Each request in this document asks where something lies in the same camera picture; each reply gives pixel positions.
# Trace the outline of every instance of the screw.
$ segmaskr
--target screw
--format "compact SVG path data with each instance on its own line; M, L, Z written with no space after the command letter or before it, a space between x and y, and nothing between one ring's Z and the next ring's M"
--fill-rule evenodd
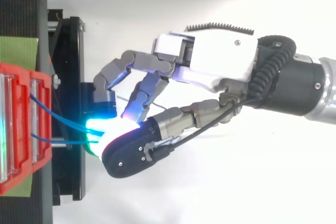
M80 23L79 24L79 31L82 33L86 32L86 24L85 23Z
M53 87L54 89L58 89L58 86L61 84L61 80L58 78L57 74L53 75Z
M319 82L315 83L314 88L319 90L321 88L321 84Z

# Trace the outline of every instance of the robotic hand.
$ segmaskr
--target robotic hand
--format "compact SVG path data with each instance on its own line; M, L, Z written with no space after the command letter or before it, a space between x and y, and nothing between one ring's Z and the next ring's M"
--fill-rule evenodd
M102 153L108 173L128 177L154 165L208 128L229 122L243 105L336 124L336 61L296 54L287 37L256 39L253 33L217 23L189 26L160 35L151 54L126 51L107 64L93 81L97 107L111 101L111 89L131 69L147 72L122 114L140 127L111 139ZM170 78L220 92L219 101L170 108L143 122ZM181 140L192 127L199 130Z

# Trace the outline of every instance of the white wall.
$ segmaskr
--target white wall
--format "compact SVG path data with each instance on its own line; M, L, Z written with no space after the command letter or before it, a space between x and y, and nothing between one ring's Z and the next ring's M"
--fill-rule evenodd
M149 52L157 35L209 21L253 28L258 37L286 35L299 53L336 59L334 0L49 0L49 7L87 24L87 81L127 49ZM116 89L129 94L143 76L135 72ZM157 102L212 97L172 82ZM86 197L63 197L54 223L335 223L335 129L244 108L130 178L109 177L88 155Z

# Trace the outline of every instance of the red container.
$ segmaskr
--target red container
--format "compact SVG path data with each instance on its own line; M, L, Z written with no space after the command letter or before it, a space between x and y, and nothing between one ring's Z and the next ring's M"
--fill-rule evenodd
M49 110L51 110L51 77L41 72L30 72L30 81L34 81L37 84L37 99L40 100ZM38 111L38 132L36 135L51 139L51 115L41 107L37 107ZM32 138L33 141L37 141L37 160L33 160L33 172L43 167L52 157L51 144L42 142Z
M30 137L34 127L36 135L51 139L51 116L30 100L32 84L36 97L51 109L50 76L0 63L0 195L22 183L52 156L50 143Z
M18 66L0 63L2 102L6 104L2 126L2 175L0 195L20 184L32 172L29 117L29 71Z

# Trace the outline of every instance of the blue light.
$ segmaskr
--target blue light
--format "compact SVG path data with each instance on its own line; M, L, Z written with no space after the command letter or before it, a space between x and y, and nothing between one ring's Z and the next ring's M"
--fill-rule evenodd
M106 146L111 143L115 138L139 128L135 122L122 119L89 119L86 122L86 127L92 130L105 132L102 137L87 134L89 141L99 141L98 143L89 143L89 149L101 159L101 155Z

